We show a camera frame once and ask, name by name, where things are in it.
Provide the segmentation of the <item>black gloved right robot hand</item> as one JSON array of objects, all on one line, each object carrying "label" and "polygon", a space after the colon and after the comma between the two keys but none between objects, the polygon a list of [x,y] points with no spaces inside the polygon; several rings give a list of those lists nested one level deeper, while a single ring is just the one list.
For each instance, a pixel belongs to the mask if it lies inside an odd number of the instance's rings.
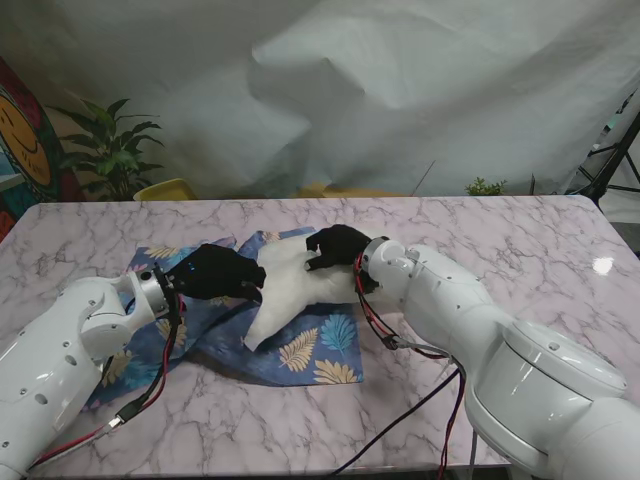
[{"label": "black gloved right robot hand", "polygon": [[318,256],[306,261],[307,271],[350,266],[364,252],[372,239],[364,233],[347,225],[336,224],[324,228],[306,238],[308,251]]}]

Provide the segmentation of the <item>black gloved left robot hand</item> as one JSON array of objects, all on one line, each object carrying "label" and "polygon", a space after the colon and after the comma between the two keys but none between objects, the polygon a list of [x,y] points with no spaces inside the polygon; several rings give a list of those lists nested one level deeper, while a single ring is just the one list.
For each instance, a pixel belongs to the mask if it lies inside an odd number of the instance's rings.
[{"label": "black gloved left robot hand", "polygon": [[262,302],[266,271],[251,258],[203,244],[166,273],[175,291],[197,300],[218,297]]}]

